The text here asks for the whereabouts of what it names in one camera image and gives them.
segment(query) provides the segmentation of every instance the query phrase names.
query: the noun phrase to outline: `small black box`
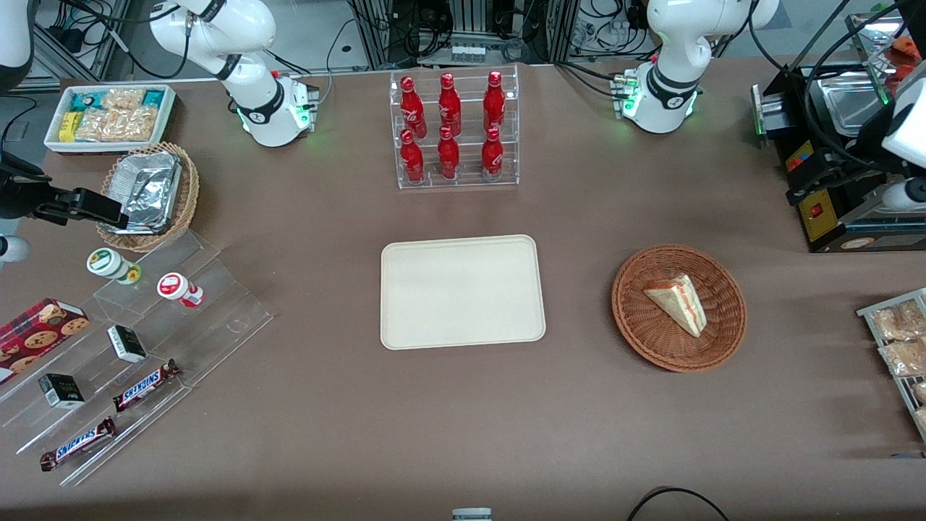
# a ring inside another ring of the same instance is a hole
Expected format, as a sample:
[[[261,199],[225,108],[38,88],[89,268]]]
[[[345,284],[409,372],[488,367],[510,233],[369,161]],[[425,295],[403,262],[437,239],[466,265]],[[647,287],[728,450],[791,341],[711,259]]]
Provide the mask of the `small black box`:
[[[135,332],[124,325],[114,325],[107,329],[109,342],[116,350],[116,356],[126,362],[142,363],[146,353]]]
[[[48,404],[58,409],[77,409],[83,405],[81,390],[73,376],[47,373],[39,378],[39,387]]]

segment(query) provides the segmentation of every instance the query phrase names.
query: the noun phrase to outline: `clear acrylic stand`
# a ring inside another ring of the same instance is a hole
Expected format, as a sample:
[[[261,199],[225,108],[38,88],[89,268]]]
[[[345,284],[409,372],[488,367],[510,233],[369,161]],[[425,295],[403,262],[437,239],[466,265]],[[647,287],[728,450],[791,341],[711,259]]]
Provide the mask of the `clear acrylic stand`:
[[[35,461],[112,416],[118,435],[101,441],[89,451],[66,460],[52,475],[60,484],[77,485],[175,403],[254,333],[271,316],[257,298],[241,286],[218,258],[218,251],[191,231],[151,251],[139,261],[142,280],[133,286],[115,281],[103,286],[84,304],[91,326],[70,346],[28,376],[0,402],[5,435],[21,447],[17,451]],[[185,274],[203,288],[204,302],[186,308],[162,299],[155,285],[168,272]],[[132,328],[148,356],[134,364],[117,358],[106,330],[112,324]],[[116,413],[113,397],[153,373],[169,359],[181,373],[169,379],[128,410]],[[39,375],[73,375],[86,402],[73,411],[48,406],[36,382]]]
[[[482,144],[485,143],[485,129],[482,126],[482,98],[488,86],[489,71],[502,73],[502,90],[505,91],[505,123],[502,125],[499,139],[505,149],[502,156],[502,174],[497,181],[486,182],[482,179]],[[437,144],[440,142],[441,117],[437,100],[441,96],[442,70],[403,70],[393,72],[390,76],[389,109],[393,123],[393,147],[395,148],[395,171],[399,188],[453,188],[458,186],[499,186],[518,184],[520,180],[519,155],[519,78],[514,66],[495,68],[453,69],[454,83],[460,94],[463,112],[463,132],[457,136],[460,149],[460,172],[454,181],[448,181],[440,174],[440,160],[437,156]],[[428,134],[418,141],[424,154],[425,180],[422,184],[412,184],[405,175],[399,149],[402,142],[399,133],[405,128],[402,119],[402,90],[399,80],[411,76],[415,80],[415,90],[424,103],[424,120],[428,124]]]

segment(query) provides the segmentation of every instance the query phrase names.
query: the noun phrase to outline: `red bottle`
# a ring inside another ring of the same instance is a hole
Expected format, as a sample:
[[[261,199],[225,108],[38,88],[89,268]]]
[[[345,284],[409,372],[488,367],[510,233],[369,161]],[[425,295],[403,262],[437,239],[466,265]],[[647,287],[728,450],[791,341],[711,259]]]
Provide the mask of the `red bottle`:
[[[502,154],[505,153],[498,141],[498,127],[492,127],[485,133],[482,144],[482,179],[489,183],[498,181],[502,176]]]
[[[463,112],[460,107],[460,94],[454,87],[454,75],[445,72],[441,74],[441,98],[437,100],[441,110],[441,124],[450,125],[454,135],[463,132]]]
[[[404,76],[399,84],[402,86],[402,118],[406,127],[415,133],[415,137],[424,139],[428,135],[428,124],[424,122],[424,104],[415,92],[415,82],[410,76]]]
[[[415,143],[415,135],[409,129],[402,129],[399,135],[402,137],[399,155],[402,156],[408,182],[422,184],[424,183],[424,156],[421,155],[421,149]]]
[[[492,127],[502,127],[505,122],[505,92],[502,91],[502,73],[497,70],[489,72],[489,88],[482,99],[482,110],[482,126],[486,132]]]
[[[460,171],[460,147],[454,139],[450,125],[441,127],[441,142],[437,145],[437,155],[441,158],[441,175],[453,181]]]

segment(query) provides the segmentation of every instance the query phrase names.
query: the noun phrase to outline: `brown wicker basket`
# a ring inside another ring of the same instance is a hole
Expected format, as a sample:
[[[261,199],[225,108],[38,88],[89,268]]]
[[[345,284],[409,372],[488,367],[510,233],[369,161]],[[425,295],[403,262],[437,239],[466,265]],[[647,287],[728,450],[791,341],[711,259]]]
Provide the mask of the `brown wicker basket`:
[[[129,152],[129,155],[153,154],[155,152],[171,152],[179,156],[183,161],[180,187],[177,189],[177,201],[174,203],[173,223],[163,235],[116,235],[107,232],[97,224],[97,233],[113,248],[127,249],[139,253],[151,251],[155,246],[183,231],[193,220],[193,214],[196,212],[196,198],[199,196],[199,173],[196,171],[196,165],[193,164],[190,156],[182,148],[172,143],[158,143],[146,146]],[[118,164],[119,162],[116,161],[116,164],[109,169],[109,175],[103,181],[103,194],[109,192],[109,184],[112,182],[113,173],[116,171],[116,165]]]
[[[687,273],[704,307],[701,337],[685,332],[643,292],[646,284]],[[730,359],[746,332],[746,306],[730,272],[694,248],[667,244],[640,250],[620,267],[611,288],[620,332],[644,358],[680,373],[713,369]]]

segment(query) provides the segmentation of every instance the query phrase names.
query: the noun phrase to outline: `brown tablecloth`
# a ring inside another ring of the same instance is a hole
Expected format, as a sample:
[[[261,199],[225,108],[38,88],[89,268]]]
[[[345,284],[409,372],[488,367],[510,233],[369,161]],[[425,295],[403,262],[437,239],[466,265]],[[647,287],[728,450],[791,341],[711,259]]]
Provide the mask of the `brown tablecloth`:
[[[386,74],[336,78],[318,130],[278,149],[242,131],[219,83],[176,83],[170,139],[202,180],[193,228],[277,317],[77,488],[0,430],[0,517],[430,521],[485,505],[611,520],[678,485],[740,519],[922,518],[926,462],[888,459],[921,445],[854,311],[926,286],[926,254],[806,253],[752,130],[749,86],[773,70],[716,61],[669,135],[615,121],[560,70],[519,70],[521,185],[442,194],[395,185]],[[98,187],[112,161],[49,154],[44,169]],[[0,321],[101,285],[83,267],[91,224],[20,231],[34,252],[0,271]],[[542,340],[380,344],[383,247],[506,234],[537,242]],[[745,295],[745,343],[715,371],[662,371],[614,325],[620,264],[664,242],[708,252]],[[650,508],[709,514],[681,497]]]

